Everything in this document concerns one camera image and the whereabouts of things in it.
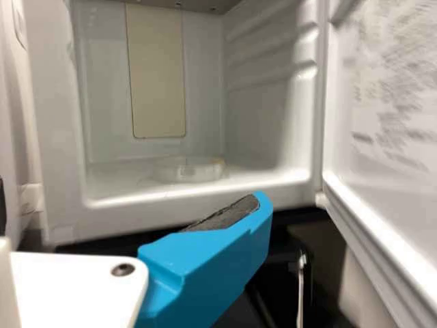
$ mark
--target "white plastic wall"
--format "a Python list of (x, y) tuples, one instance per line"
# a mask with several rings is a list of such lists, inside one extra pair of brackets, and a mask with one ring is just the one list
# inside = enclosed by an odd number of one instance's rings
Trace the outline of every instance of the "white plastic wall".
[(90, 163), (223, 152), (220, 17), (182, 12), (186, 136), (137, 139), (132, 133), (125, 5), (104, 0), (71, 4)]
[(322, 6), (243, 1), (225, 15), (229, 158), (270, 169), (313, 166)]

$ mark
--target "screw hole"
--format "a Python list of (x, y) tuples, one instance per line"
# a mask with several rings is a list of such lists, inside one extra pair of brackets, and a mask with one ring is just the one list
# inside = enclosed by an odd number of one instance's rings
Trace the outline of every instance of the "screw hole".
[(125, 277), (135, 271), (135, 267), (129, 263), (121, 263), (111, 270), (111, 274), (116, 277)]

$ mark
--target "beige panel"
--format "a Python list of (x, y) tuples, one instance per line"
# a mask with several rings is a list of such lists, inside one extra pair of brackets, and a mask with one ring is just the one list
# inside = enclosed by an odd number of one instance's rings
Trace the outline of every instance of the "beige panel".
[(134, 136), (185, 135), (182, 13), (126, 4)]

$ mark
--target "round plastic container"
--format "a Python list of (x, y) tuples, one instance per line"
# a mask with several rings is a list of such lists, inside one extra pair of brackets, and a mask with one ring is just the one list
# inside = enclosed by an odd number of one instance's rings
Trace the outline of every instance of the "round plastic container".
[(207, 182), (218, 180), (225, 171), (220, 157), (168, 156), (154, 161), (153, 176), (163, 182)]

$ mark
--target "mini fridge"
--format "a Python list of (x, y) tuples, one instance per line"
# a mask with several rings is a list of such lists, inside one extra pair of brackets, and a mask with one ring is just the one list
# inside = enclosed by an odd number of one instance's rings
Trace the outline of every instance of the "mini fridge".
[(437, 325), (437, 3), (1, 0), (6, 234), (325, 208), (400, 327)]

